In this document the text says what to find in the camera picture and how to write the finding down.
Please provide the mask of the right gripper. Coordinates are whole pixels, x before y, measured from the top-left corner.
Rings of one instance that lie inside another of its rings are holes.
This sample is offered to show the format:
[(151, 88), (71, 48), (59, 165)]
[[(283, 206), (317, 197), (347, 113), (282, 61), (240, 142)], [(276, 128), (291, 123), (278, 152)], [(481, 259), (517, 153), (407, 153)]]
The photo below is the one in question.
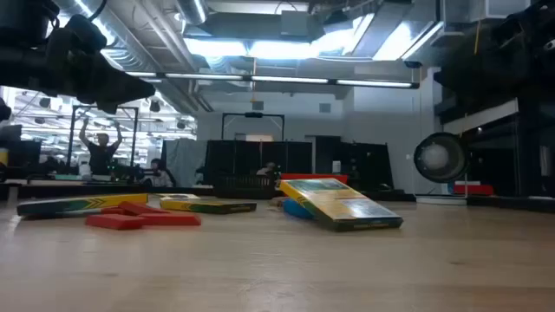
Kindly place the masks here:
[(492, 29), (492, 34), (490, 29), (467, 32), (447, 50), (441, 69), (434, 73), (434, 81), (456, 98), (457, 108), (476, 110), (483, 101), (486, 77), (482, 67), (486, 52), (493, 47), (492, 41), (495, 84), (504, 93), (521, 96), (532, 66), (531, 39), (537, 12), (537, 6), (529, 6), (512, 13)]

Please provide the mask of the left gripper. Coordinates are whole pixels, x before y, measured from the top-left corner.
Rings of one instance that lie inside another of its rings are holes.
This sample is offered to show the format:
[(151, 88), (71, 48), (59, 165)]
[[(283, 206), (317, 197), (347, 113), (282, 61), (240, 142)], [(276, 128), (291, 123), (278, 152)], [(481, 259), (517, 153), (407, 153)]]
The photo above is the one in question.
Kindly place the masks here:
[(116, 114), (126, 102), (153, 96), (152, 84), (108, 63), (100, 53), (106, 45), (106, 37), (83, 15), (73, 15), (64, 27), (54, 29), (46, 45), (45, 93), (96, 102), (107, 114)]

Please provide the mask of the yellow green crayon box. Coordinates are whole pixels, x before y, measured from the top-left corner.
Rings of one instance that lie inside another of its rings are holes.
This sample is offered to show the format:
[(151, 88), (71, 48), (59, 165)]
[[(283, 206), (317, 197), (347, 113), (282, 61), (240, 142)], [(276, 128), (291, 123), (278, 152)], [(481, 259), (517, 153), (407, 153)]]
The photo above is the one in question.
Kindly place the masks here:
[(199, 198), (192, 194), (170, 194), (160, 198), (160, 208), (168, 211), (187, 211), (226, 215), (257, 210), (254, 202), (233, 203), (224, 200)]
[(146, 204), (147, 201), (146, 193), (56, 198), (22, 202), (17, 206), (16, 212), (20, 217), (54, 217), (75, 211), (113, 208), (123, 202)]
[(280, 190), (334, 231), (400, 228), (401, 216), (337, 179), (282, 179)]

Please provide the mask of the blue handled pliers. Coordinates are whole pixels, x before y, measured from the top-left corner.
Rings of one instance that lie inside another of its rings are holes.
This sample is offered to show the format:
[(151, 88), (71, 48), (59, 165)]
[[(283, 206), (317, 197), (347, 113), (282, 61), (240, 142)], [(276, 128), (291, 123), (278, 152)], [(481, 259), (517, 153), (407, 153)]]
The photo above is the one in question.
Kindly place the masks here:
[(300, 219), (313, 219), (313, 215), (292, 198), (287, 198), (283, 202), (283, 210), (286, 214)]

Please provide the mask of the cylindrical spotlight lamp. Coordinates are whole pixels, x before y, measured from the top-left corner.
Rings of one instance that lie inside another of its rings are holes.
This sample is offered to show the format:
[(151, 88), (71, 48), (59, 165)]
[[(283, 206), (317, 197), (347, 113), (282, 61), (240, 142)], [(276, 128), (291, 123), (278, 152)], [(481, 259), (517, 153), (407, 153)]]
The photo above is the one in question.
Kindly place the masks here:
[(446, 184), (462, 177), (469, 167), (470, 153), (462, 139), (452, 133), (433, 133), (416, 148), (413, 161), (425, 179)]

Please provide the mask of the grey curtain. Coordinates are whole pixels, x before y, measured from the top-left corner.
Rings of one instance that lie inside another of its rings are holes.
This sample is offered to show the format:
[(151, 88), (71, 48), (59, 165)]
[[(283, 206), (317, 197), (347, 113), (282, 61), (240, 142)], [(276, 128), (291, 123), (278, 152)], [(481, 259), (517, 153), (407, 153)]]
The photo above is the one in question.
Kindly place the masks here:
[(197, 170), (204, 166), (206, 140), (176, 139), (165, 140), (162, 159), (167, 170), (173, 175), (178, 187), (192, 187), (199, 179)]

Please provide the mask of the dark monitor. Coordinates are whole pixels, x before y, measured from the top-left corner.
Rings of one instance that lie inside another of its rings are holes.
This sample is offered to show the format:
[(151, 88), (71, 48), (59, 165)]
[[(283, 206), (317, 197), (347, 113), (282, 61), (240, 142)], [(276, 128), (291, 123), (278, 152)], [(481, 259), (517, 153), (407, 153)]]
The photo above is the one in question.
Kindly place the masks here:
[(41, 143), (34, 140), (23, 140), (22, 129), (21, 125), (0, 127), (0, 148), (9, 150), (7, 166), (21, 167), (39, 162)]

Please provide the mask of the white round lamp base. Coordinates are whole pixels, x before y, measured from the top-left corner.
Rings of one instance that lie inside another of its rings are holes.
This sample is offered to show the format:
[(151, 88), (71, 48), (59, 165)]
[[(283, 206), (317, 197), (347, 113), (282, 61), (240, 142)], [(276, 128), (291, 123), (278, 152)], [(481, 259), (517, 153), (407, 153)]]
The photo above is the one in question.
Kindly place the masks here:
[(456, 196), (416, 196), (419, 204), (425, 205), (467, 205), (467, 199)]

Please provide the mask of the black partition panels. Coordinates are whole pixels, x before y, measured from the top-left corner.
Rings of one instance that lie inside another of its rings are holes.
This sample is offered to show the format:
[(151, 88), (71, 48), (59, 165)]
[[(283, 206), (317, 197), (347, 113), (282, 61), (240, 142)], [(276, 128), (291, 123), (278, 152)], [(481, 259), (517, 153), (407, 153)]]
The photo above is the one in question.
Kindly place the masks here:
[(205, 185), (213, 185), (220, 175), (255, 174), (270, 162), (281, 173), (311, 173), (312, 144), (294, 141), (209, 140), (205, 163), (198, 172), (203, 174)]

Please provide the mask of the black plastic basket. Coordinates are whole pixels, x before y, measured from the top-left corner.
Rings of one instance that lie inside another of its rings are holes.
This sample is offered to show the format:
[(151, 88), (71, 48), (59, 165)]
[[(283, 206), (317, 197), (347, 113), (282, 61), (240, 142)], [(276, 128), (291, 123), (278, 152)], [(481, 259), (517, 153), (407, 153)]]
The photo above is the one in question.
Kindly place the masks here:
[(276, 183), (263, 175), (220, 175), (213, 193), (217, 198), (271, 199), (276, 194)]

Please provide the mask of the long ceiling light bar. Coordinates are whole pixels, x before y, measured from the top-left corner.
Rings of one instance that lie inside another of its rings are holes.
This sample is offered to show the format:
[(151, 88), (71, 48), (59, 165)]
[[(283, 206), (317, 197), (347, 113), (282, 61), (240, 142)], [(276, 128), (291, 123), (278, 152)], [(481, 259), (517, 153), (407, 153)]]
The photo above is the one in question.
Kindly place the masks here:
[(202, 80), (202, 81), (231, 81), (231, 82), (275, 82), (275, 83), (296, 83), (310, 85), (330, 85), (342, 87), (358, 88), (400, 88), (417, 89), (419, 82), (413, 81), (377, 81), (377, 80), (353, 80), (353, 79), (332, 79), (332, 78), (313, 78), (313, 77), (289, 77), (289, 76), (270, 76), (270, 75), (222, 75), (222, 74), (191, 74), (191, 73), (162, 73), (162, 72), (127, 72), (128, 75), (141, 79), (181, 79), (181, 80)]

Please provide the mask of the red plastic basket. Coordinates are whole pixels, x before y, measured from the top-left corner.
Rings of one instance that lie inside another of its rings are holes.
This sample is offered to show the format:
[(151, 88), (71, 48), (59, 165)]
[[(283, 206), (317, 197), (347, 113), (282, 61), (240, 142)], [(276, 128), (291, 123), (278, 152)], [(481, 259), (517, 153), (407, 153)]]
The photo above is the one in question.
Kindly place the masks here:
[(320, 174), (320, 173), (282, 173), (280, 178), (282, 180), (336, 179), (344, 184), (347, 184), (349, 176), (342, 175), (342, 174)]

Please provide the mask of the tall black station frame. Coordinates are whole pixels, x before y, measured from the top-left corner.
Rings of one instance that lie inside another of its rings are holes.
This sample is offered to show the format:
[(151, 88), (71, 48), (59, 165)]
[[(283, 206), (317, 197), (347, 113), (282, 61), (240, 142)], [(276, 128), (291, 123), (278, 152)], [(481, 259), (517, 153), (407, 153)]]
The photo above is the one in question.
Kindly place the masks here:
[(98, 134), (104, 133), (108, 136), (108, 145), (112, 146), (118, 140), (118, 133), (121, 133), (121, 142), (114, 149), (114, 153), (107, 162), (107, 167), (113, 167), (113, 159), (124, 159), (128, 166), (134, 166), (137, 158), (136, 139), (139, 128), (139, 108), (121, 107), (116, 110), (116, 114), (108, 114), (99, 110), (97, 106), (77, 105), (73, 106), (71, 123), (69, 128), (69, 148), (68, 160), (79, 151), (90, 153), (85, 143), (78, 138), (85, 120), (88, 120), (85, 127), (84, 137), (95, 137), (93, 143), (100, 145)]

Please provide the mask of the black aluminium table frame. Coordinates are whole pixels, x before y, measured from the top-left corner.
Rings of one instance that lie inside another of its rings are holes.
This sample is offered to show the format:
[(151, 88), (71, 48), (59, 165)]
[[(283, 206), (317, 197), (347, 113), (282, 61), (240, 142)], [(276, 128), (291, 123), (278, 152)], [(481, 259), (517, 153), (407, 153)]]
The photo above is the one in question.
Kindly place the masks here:
[[(93, 195), (114, 195), (124, 193), (190, 193), (198, 196), (213, 196), (211, 189), (199, 188), (154, 188), (148, 190), (133, 185), (20, 185), (0, 184), (0, 201), (9, 198), (10, 189), (17, 190), (17, 197), (22, 198), (58, 198)], [(496, 207), (516, 211), (533, 211), (555, 215), (555, 199), (510, 198), (470, 196), (469, 206)]]

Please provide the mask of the low black station frame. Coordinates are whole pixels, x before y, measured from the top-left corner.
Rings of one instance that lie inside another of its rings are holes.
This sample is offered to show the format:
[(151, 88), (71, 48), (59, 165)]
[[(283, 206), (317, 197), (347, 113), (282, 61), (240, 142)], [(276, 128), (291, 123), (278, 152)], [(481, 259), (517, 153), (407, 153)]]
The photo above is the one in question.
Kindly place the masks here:
[(245, 117), (245, 118), (250, 118), (250, 119), (261, 119), (264, 117), (267, 118), (279, 118), (281, 120), (281, 125), (278, 126), (281, 130), (281, 140), (285, 140), (285, 115), (284, 114), (264, 114), (264, 113), (260, 113), (260, 112), (247, 112), (247, 113), (222, 113), (221, 116), (221, 127), (220, 127), (220, 139), (224, 140), (225, 139), (225, 128), (227, 127), (226, 123), (225, 123), (225, 119), (227, 116), (240, 116), (240, 117)]

